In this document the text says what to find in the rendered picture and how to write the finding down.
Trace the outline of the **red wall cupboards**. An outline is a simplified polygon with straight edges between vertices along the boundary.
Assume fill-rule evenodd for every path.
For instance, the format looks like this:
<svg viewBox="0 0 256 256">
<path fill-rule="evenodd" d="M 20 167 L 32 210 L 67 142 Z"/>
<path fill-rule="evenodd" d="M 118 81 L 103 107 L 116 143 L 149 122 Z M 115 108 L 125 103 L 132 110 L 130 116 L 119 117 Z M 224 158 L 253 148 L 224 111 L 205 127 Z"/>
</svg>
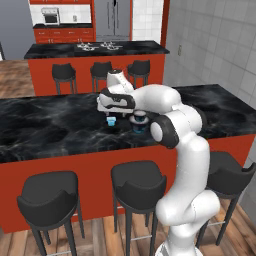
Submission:
<svg viewBox="0 0 256 256">
<path fill-rule="evenodd" d="M 30 4 L 91 4 L 92 0 L 29 0 Z"/>
</svg>

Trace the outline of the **grey fridge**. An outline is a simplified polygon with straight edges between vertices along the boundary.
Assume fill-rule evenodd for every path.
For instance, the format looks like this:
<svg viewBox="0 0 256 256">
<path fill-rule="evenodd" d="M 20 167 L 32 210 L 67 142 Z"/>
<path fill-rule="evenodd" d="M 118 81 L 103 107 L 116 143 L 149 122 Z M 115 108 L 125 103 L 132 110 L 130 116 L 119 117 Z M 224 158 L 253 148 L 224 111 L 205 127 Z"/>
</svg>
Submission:
<svg viewBox="0 0 256 256">
<path fill-rule="evenodd" d="M 130 0 L 94 0 L 96 40 L 128 41 Z"/>
</svg>

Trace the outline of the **silver wall oven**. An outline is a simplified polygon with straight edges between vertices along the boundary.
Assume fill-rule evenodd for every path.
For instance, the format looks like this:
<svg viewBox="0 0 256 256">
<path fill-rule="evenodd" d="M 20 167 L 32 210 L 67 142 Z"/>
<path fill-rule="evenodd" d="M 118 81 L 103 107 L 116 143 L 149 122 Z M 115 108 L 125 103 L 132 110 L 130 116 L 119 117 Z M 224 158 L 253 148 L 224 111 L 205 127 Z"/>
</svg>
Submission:
<svg viewBox="0 0 256 256">
<path fill-rule="evenodd" d="M 59 25 L 60 24 L 60 16 L 58 8 L 42 8 L 41 13 L 44 17 L 45 25 Z"/>
</svg>

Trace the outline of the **black bar stool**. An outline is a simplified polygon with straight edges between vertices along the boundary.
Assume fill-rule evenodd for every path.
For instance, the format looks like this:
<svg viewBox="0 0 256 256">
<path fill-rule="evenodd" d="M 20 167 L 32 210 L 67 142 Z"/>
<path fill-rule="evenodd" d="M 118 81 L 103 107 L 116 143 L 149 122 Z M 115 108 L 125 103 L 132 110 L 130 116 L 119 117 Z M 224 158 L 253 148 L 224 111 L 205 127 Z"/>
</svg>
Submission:
<svg viewBox="0 0 256 256">
<path fill-rule="evenodd" d="M 135 60 L 132 64 L 127 66 L 128 77 L 133 77 L 134 80 L 142 78 L 142 85 L 148 84 L 148 77 L 150 74 L 150 61 Z"/>
<path fill-rule="evenodd" d="M 67 64 L 53 64 L 52 77 L 56 85 L 57 94 L 61 94 L 60 84 L 68 82 L 70 84 L 70 91 L 72 94 L 77 93 L 76 85 L 76 70 L 70 63 Z"/>
<path fill-rule="evenodd" d="M 42 256 L 46 249 L 41 232 L 51 244 L 48 231 L 65 227 L 72 256 L 77 256 L 71 217 L 78 211 L 81 236 L 85 237 L 78 192 L 78 176 L 73 171 L 53 171 L 30 176 L 22 194 L 17 197 L 18 208 L 32 229 Z"/>
<path fill-rule="evenodd" d="M 149 256 L 153 256 L 157 229 L 156 204 L 164 196 L 167 184 L 158 165 L 149 160 L 115 165 L 111 169 L 114 231 L 117 231 L 117 203 L 125 209 L 126 256 L 130 256 L 132 214 L 144 214 L 145 226 L 152 217 Z"/>
<path fill-rule="evenodd" d="M 90 73 L 92 76 L 92 91 L 98 91 L 98 81 L 106 80 L 107 74 L 109 71 L 112 71 L 112 64 L 108 62 L 95 62 L 91 68 Z"/>
<path fill-rule="evenodd" d="M 219 198 L 231 200 L 216 245 L 220 244 L 238 199 L 255 172 L 255 162 L 250 167 L 243 168 L 228 152 L 212 151 L 210 153 L 210 169 L 206 188 L 212 190 Z"/>
</svg>

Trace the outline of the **red base cupboards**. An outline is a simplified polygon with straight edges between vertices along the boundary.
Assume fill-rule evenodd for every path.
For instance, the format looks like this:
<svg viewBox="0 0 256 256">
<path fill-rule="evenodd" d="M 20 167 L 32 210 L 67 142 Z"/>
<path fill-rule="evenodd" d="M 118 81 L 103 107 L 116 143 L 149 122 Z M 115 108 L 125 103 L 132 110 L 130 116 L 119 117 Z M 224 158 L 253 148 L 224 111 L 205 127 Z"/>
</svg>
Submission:
<svg viewBox="0 0 256 256">
<path fill-rule="evenodd" d="M 33 30 L 37 44 L 81 43 L 95 40 L 91 23 L 36 24 Z"/>
</svg>

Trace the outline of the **large dark yogurt container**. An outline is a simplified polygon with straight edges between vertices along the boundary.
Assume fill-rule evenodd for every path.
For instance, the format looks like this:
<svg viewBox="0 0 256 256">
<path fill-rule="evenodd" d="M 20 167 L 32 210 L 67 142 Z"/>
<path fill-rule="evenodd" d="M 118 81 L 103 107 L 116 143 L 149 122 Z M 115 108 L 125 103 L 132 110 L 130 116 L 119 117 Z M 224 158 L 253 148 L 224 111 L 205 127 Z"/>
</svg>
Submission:
<svg viewBox="0 0 256 256">
<path fill-rule="evenodd" d="M 133 131 L 137 134 L 143 133 L 149 122 L 145 111 L 135 111 L 134 114 L 130 116 L 129 120 Z"/>
</svg>

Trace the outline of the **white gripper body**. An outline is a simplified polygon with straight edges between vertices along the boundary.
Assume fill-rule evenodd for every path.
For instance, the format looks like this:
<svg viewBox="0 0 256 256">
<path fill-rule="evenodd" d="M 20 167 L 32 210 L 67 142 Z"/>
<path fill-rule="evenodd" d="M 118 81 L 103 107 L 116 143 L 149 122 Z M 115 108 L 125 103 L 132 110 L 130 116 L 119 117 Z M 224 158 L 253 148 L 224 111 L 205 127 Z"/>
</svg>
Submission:
<svg viewBox="0 0 256 256">
<path fill-rule="evenodd" d="M 122 113 L 123 117 L 126 114 L 130 114 L 130 109 L 124 109 L 124 108 L 119 108 L 119 107 L 111 107 L 111 108 L 106 108 L 104 107 L 100 101 L 97 103 L 97 110 L 100 112 L 104 112 L 107 116 L 110 116 L 111 113 Z"/>
</svg>

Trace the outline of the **red island with hob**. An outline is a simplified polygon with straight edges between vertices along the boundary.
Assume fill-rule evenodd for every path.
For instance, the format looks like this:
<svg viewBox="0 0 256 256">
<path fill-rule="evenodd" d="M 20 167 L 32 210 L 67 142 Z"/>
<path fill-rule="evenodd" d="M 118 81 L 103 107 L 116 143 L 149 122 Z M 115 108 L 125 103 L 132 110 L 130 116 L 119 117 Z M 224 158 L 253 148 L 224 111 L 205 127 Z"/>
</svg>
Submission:
<svg viewBox="0 0 256 256">
<path fill-rule="evenodd" d="M 134 60 L 150 61 L 149 84 L 162 84 L 165 56 L 169 51 L 155 41 L 114 41 L 121 49 L 83 51 L 76 44 L 33 44 L 24 58 L 28 60 L 32 84 L 36 96 L 56 95 L 52 77 L 53 64 L 70 63 L 76 70 L 79 93 L 92 92 L 90 68 L 95 62 L 110 61 L 114 69 L 122 69 Z"/>
</svg>

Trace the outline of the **red island with black top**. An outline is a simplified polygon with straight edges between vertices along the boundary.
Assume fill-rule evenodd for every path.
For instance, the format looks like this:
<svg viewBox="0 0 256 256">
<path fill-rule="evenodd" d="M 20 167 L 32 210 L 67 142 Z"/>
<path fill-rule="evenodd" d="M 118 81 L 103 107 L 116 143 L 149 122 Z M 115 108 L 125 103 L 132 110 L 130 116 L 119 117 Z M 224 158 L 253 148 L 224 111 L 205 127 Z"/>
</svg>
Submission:
<svg viewBox="0 0 256 256">
<path fill-rule="evenodd" d="M 256 136 L 256 110 L 219 85 L 179 90 L 183 103 L 201 109 L 208 125 L 202 137 L 214 151 L 226 151 L 244 163 Z M 0 228 L 27 229 L 16 198 L 34 174 L 71 170 L 78 176 L 86 219 L 112 214 L 110 170 L 119 163 L 152 160 L 169 181 L 176 153 L 136 134 L 127 119 L 108 127 L 96 94 L 0 99 Z"/>
</svg>

